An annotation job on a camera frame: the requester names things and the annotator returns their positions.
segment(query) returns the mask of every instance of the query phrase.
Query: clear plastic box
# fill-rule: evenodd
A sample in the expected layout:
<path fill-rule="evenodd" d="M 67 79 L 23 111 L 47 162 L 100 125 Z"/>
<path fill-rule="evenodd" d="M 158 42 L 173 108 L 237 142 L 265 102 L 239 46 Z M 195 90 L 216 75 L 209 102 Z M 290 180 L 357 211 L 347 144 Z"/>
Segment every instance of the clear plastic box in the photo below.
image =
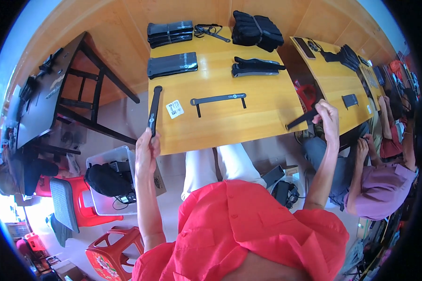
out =
<path fill-rule="evenodd" d="M 133 184 L 135 184 L 134 175 L 136 155 L 132 151 L 130 151 L 130 149 L 126 145 L 89 157 L 88 159 L 86 159 L 86 167 L 89 168 L 89 164 L 93 166 L 95 164 L 102 165 L 113 161 L 125 162 L 127 160 L 129 160 L 129 168 L 131 170 Z M 114 197 L 108 197 L 103 194 L 100 194 L 93 188 L 91 188 L 91 194 L 95 206 L 95 211 L 100 216 L 119 216 L 138 213 L 137 203 L 132 203 L 129 205 L 122 204 Z"/>

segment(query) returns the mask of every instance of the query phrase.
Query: blue jeans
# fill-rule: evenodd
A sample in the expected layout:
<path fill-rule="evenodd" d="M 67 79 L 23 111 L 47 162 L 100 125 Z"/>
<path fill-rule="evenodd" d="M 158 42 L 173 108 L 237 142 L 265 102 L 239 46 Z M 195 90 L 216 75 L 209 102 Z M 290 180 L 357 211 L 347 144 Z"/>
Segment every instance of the blue jeans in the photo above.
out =
<path fill-rule="evenodd" d="M 367 122 L 347 132 L 353 139 L 350 146 L 350 153 L 347 157 L 338 156 L 333 182 L 331 184 L 330 201 L 344 210 L 344 196 L 348 193 L 353 177 L 354 163 L 356 160 L 357 139 L 369 133 Z M 303 142 L 302 152 L 314 169 L 317 171 L 324 158 L 327 144 L 321 138 L 309 138 Z"/>

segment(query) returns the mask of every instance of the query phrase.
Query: tiled floor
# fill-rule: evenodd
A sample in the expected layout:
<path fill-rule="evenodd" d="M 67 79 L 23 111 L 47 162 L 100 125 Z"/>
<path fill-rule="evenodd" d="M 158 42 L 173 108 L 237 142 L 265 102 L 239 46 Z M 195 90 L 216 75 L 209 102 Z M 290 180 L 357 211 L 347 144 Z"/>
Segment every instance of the tiled floor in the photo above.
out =
<path fill-rule="evenodd" d="M 98 122 L 130 137 L 139 137 L 147 124 L 148 94 L 140 94 L 139 98 L 141 99 L 139 104 L 135 104 L 126 98 L 102 106 L 99 111 Z M 84 174 L 86 170 L 86 158 L 122 145 L 128 145 L 130 149 L 134 149 L 134 146 L 127 143 L 88 130 L 87 144 L 80 148 L 81 155 L 77 155 L 76 158 L 82 173 Z M 243 146 L 254 166 L 260 172 L 269 171 L 274 166 L 285 162 L 287 165 L 298 164 L 300 179 L 304 185 L 303 172 L 309 167 L 309 164 L 300 154 L 300 145 L 295 141 L 293 134 L 254 140 L 243 143 Z M 180 195 L 185 180 L 185 153 L 160 156 L 158 166 L 167 190 L 166 193 L 158 197 L 163 229 L 167 241 L 175 241 L 178 234 L 177 211 L 182 203 Z M 39 204 L 27 207 L 26 211 L 30 225 L 34 232 L 39 234 L 48 252 L 51 255 L 57 255 L 61 260 L 69 259 L 95 280 L 101 280 L 101 278 L 86 258 L 84 253 L 86 247 L 113 226 L 130 228 L 137 226 L 138 223 L 137 216 L 130 215 L 125 216 L 123 221 L 110 222 L 95 227 L 81 227 L 80 233 L 73 233 L 73 238 L 68 239 L 66 247 L 62 248 L 45 223 L 45 217 L 53 212 L 51 198 L 41 198 Z M 334 212 L 350 233 L 350 240 L 347 244 L 347 250 L 349 250 L 356 238 L 358 218 L 340 212 L 338 208 L 331 208 L 328 211 Z M 127 250 L 127 252 L 135 258 L 138 256 L 135 247 Z"/>

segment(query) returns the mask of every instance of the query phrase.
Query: black bag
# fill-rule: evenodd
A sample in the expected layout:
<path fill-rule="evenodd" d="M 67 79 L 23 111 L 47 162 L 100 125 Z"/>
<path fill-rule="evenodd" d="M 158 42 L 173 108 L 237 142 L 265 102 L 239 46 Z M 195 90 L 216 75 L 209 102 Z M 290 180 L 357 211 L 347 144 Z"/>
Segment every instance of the black bag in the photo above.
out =
<path fill-rule="evenodd" d="M 131 183 L 126 181 L 108 164 L 95 164 L 88 168 L 84 180 L 98 193 L 108 197 L 124 196 L 134 192 Z"/>

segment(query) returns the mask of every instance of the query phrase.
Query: smartphone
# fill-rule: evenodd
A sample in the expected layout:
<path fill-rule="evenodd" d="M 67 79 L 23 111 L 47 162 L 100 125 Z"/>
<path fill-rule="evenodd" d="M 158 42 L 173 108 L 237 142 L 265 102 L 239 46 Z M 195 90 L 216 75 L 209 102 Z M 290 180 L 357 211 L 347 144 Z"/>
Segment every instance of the smartphone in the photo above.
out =
<path fill-rule="evenodd" d="M 303 38 L 294 37 L 294 40 L 300 46 L 300 48 L 302 49 L 303 53 L 305 54 L 305 56 L 308 59 L 316 59 L 316 56 L 311 51 L 311 49 L 309 48 L 308 44 L 303 40 Z"/>

